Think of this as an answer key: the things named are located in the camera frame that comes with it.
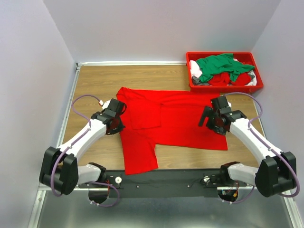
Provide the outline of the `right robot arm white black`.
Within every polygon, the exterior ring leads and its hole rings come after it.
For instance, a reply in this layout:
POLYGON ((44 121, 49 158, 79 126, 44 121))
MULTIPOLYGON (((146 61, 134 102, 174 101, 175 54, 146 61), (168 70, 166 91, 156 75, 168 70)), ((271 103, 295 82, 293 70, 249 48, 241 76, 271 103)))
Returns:
POLYGON ((237 137, 253 154, 259 167, 230 162, 220 167, 215 183, 229 186, 235 181, 251 185, 264 197, 280 195, 295 197, 300 192, 300 183, 296 174, 296 157, 291 152, 283 152, 269 142, 240 110, 233 111, 226 96, 211 100, 199 121, 199 126, 215 133, 225 135, 230 132, 237 137))

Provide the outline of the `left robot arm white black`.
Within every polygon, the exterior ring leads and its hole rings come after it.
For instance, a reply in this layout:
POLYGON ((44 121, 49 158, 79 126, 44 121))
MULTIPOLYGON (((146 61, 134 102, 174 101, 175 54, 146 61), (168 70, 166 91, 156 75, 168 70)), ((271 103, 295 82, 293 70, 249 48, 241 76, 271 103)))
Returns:
POLYGON ((46 149, 40 170, 39 182, 50 187, 57 197, 70 194, 78 185, 91 183, 102 187, 106 181, 106 168, 91 162, 78 164, 85 152, 100 138, 121 132, 125 126, 121 115, 127 105, 116 99, 98 100, 101 111, 86 117, 86 125, 74 137, 57 148, 46 149))

